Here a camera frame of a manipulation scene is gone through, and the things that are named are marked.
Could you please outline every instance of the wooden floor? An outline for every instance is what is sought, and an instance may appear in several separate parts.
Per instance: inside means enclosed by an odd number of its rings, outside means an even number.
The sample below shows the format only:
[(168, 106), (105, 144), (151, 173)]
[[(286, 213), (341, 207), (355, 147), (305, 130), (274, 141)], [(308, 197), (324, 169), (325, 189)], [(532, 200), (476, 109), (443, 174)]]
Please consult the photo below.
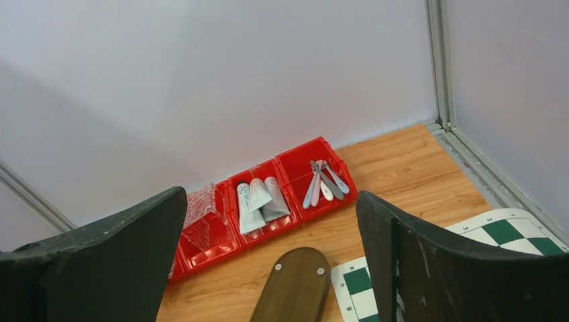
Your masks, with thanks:
[[(371, 191), (434, 224), (447, 226), (490, 210), (422, 125), (342, 148), (338, 154), (358, 190)], [(170, 285), (157, 321), (249, 321), (274, 262), (300, 246), (323, 252), (331, 267), (363, 256), (355, 203)], [(342, 321), (332, 287), (322, 321)]]

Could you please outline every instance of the wood grain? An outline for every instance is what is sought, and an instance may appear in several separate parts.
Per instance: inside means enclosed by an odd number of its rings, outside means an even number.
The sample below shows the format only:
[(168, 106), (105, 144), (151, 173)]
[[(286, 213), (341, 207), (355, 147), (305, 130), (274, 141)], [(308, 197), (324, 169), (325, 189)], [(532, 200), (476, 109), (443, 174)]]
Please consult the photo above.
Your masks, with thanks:
[[(358, 190), (371, 191), (434, 224), (447, 226), (490, 210), (482, 195), (422, 125), (337, 151)], [(280, 235), (247, 254), (170, 285), (158, 322), (249, 321), (274, 261), (314, 247), (334, 267), (364, 255), (355, 203)], [(322, 321), (342, 322), (330, 286)]]
[(250, 322), (318, 322), (329, 281), (330, 265), (320, 251), (288, 251), (273, 264)]

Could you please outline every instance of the white tube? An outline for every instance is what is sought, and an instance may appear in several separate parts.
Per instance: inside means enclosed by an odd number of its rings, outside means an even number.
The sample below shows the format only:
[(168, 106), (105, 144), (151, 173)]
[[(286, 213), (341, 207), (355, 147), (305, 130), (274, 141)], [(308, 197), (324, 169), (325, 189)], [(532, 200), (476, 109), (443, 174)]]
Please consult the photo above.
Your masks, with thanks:
[(262, 213), (265, 221), (272, 221), (286, 215), (290, 215), (291, 211), (287, 207), (287, 202), (280, 191), (278, 182), (275, 177), (269, 176), (265, 179), (265, 187), (272, 201), (263, 206)]
[(249, 192), (249, 212), (257, 210), (267, 203), (271, 202), (272, 198), (265, 189), (263, 180), (255, 178), (251, 180)]
[(266, 225), (263, 215), (257, 209), (249, 212), (249, 185), (242, 183), (237, 186), (239, 203), (239, 232), (243, 235)]

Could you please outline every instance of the red storage bin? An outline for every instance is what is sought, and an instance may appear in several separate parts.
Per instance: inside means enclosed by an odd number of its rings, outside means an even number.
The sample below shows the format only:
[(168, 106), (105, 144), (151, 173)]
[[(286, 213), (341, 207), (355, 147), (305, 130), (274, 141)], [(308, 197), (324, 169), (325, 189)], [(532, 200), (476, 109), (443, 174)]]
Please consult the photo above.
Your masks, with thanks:
[(237, 197), (237, 186), (240, 183), (246, 182), (250, 183), (254, 178), (259, 178), (265, 180), (267, 177), (273, 176), (278, 181), (280, 190), (284, 200), (289, 206), (291, 211), (290, 215), (281, 217), (277, 220), (273, 220), (267, 223), (263, 228), (257, 229), (245, 235), (240, 235), (241, 241), (245, 248), (250, 248), (256, 244), (263, 242), (273, 236), (280, 233), (288, 231), (301, 224), (301, 218), (299, 216), (299, 211), (296, 204), (294, 204), (291, 198), (291, 192), (286, 184), (286, 180), (283, 179), (275, 160), (269, 160), (263, 164), (255, 166), (247, 171), (243, 171), (231, 178), (229, 178), (229, 202), (231, 207), (231, 215), (234, 219), (234, 225), (239, 233), (239, 205)]
[[(302, 204), (313, 173), (311, 160), (325, 160), (330, 168), (348, 185), (350, 192), (344, 195), (343, 200), (334, 198), (332, 201), (324, 199), (320, 194), (320, 200), (316, 207), (310, 206), (304, 209)], [(330, 144), (323, 137), (316, 138), (299, 147), (279, 154), (276, 162), (284, 181), (289, 184), (292, 194), (292, 203), (297, 205), (302, 221), (308, 221), (327, 213), (333, 209), (351, 203), (358, 198), (358, 189), (354, 184), (354, 179), (348, 172), (348, 167), (340, 157), (332, 150)], [(333, 182), (327, 170), (324, 174)]]
[(184, 278), (188, 272), (185, 272), (182, 266), (182, 262), (180, 260), (180, 243), (178, 243), (178, 248), (176, 249), (176, 255), (174, 256), (174, 271), (172, 272), (172, 276), (170, 277), (170, 282), (176, 282)]
[[(186, 274), (202, 270), (244, 250), (239, 230), (236, 230), (231, 220), (233, 215), (229, 207), (227, 181), (217, 184), (215, 208), (219, 213), (225, 214), (229, 226), (214, 212), (210, 212), (182, 231), (176, 257)], [(197, 236), (199, 243), (191, 242), (186, 235)]]

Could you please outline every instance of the white wall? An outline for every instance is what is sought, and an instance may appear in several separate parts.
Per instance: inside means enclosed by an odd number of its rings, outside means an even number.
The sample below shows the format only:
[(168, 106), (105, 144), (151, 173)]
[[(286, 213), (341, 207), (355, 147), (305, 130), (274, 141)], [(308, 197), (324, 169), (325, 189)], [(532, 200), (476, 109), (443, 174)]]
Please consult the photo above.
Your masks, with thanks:
[(0, 158), (75, 224), (435, 117), (423, 0), (0, 2)]
[(447, 1), (457, 126), (569, 232), (569, 1)]
[(58, 232), (0, 182), (0, 251), (53, 237)]

